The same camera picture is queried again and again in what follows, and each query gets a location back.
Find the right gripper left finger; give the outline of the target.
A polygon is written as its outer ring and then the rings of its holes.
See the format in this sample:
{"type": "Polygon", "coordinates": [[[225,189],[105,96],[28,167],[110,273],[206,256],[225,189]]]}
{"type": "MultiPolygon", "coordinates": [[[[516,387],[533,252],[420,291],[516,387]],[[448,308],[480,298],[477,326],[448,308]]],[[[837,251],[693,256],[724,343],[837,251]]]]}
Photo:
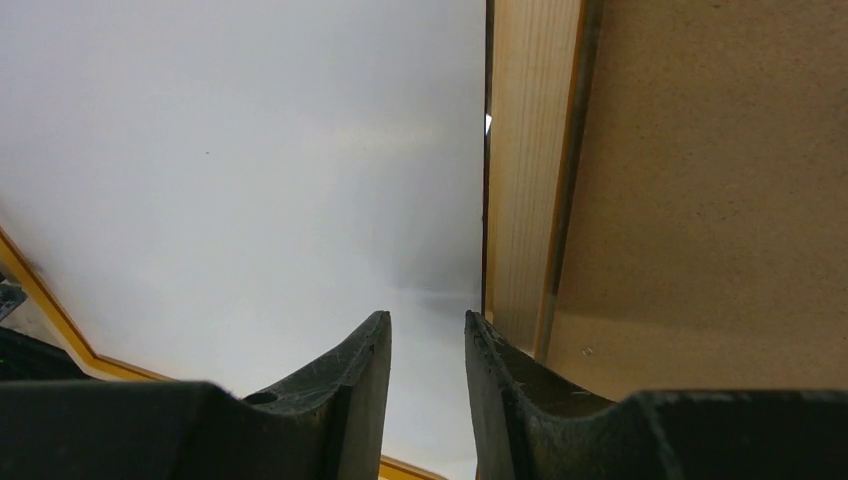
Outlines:
{"type": "Polygon", "coordinates": [[[377,311],[244,398],[200,381],[1,381],[5,479],[374,479],[391,363],[377,311]]]}

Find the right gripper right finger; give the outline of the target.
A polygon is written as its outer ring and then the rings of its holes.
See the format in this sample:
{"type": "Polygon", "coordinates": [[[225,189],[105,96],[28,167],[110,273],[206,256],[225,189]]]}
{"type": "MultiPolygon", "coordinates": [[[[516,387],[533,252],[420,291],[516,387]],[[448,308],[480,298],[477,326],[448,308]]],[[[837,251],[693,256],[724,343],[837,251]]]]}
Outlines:
{"type": "Polygon", "coordinates": [[[483,479],[843,479],[847,395],[649,390],[613,402],[465,316],[483,479]]]}

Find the brown backing board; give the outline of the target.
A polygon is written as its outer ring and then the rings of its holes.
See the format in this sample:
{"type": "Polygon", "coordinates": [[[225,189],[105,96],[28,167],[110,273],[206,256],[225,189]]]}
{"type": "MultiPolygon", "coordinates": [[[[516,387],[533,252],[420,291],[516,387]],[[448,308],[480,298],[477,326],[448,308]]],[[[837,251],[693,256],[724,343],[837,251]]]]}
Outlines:
{"type": "Polygon", "coordinates": [[[609,1],[549,366],[847,386],[847,5],[609,1]]]}

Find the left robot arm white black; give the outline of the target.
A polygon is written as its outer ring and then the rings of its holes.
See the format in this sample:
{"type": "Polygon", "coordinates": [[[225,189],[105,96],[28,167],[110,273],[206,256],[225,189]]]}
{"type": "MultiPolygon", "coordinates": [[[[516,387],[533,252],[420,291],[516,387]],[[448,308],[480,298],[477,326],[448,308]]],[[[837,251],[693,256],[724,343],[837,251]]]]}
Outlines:
{"type": "Polygon", "coordinates": [[[1,381],[91,380],[45,322],[22,286],[1,270],[1,381]]]}

